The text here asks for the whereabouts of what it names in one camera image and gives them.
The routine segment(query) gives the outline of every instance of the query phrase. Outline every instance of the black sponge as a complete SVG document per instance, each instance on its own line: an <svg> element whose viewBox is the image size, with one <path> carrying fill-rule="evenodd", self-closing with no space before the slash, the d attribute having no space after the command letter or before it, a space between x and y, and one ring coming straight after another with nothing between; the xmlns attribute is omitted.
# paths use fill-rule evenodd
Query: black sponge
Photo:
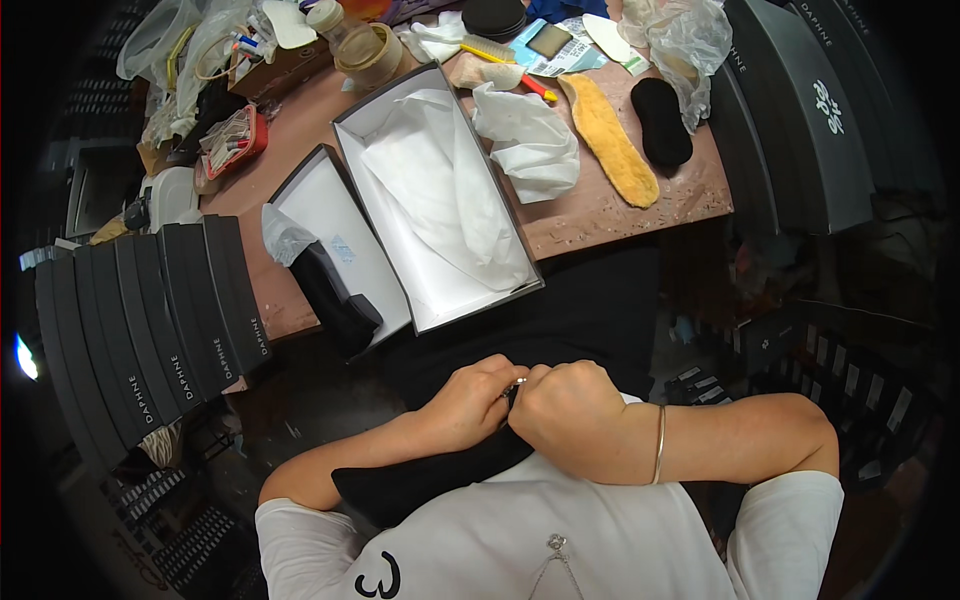
<svg viewBox="0 0 960 600"><path fill-rule="evenodd" d="M679 167L693 156L693 142L684 128L677 92L662 79L641 79L630 92L643 126L643 152L659 167Z"/></svg>
<svg viewBox="0 0 960 600"><path fill-rule="evenodd" d="M467 0L463 19L467 33L507 41L523 31L527 8L520 0Z"/></svg>

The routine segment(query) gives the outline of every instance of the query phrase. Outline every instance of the hand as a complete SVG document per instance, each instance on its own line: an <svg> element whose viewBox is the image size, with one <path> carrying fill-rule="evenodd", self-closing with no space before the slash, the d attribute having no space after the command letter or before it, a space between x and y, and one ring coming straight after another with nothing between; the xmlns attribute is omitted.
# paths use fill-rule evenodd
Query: hand
<svg viewBox="0 0 960 600"><path fill-rule="evenodd" d="M631 406L644 413L649 408ZM656 426L653 408L650 422ZM607 372L582 360L530 370L509 423L537 452L571 475L598 483L626 483L625 473L638 467L632 445L641 433L636 420L626 419L626 414L623 396Z"/></svg>
<svg viewBox="0 0 960 600"><path fill-rule="evenodd" d="M412 413L414 430L437 454L479 444L507 417L503 391L529 371L503 354L458 369L432 400Z"/></svg>

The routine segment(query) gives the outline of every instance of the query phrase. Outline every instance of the silver chain necklace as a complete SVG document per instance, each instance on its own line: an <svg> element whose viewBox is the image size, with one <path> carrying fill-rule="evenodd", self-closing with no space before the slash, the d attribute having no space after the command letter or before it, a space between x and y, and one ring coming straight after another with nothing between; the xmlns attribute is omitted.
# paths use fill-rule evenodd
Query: silver chain necklace
<svg viewBox="0 0 960 600"><path fill-rule="evenodd" d="M564 554L564 544L566 543L566 538L560 534L553 534L550 536L550 539L547 540L546 545L548 548L553 550L553 556L546 560L546 564L543 565L543 568L540 570L540 575L537 577L537 582L534 583L534 588L530 591L530 597L527 600L533 600L534 594L537 593L537 586L540 584L540 580L543 579L543 574L546 573L546 568L550 566L550 563L553 561L560 561L564 564L566 569L566 574L570 577L570 582L573 584L573 588L577 590L577 597L580 600L584 600L584 594L580 591L580 586L577 585L577 578L573 576L573 571L570 569L570 557Z"/></svg>

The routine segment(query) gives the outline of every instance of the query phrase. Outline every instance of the yellow fur insole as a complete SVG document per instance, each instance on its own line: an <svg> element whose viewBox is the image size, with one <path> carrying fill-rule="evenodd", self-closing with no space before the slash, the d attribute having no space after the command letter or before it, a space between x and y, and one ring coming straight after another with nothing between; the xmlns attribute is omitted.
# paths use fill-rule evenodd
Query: yellow fur insole
<svg viewBox="0 0 960 600"><path fill-rule="evenodd" d="M629 204L649 208L660 194L657 177L630 143L603 91L582 74L561 75L557 80L570 102L573 125L593 150L613 187Z"/></svg>

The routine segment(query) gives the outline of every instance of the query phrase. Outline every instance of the bracelet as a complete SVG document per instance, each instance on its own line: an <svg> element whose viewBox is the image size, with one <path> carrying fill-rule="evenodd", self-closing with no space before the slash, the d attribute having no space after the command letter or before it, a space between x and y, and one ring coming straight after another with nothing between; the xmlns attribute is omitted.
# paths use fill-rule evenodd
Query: bracelet
<svg viewBox="0 0 960 600"><path fill-rule="evenodd" d="M663 459L663 434L666 433L666 406L660 405L660 442L657 444L657 466L654 468L654 480L650 483L656 486L660 481L660 463Z"/></svg>

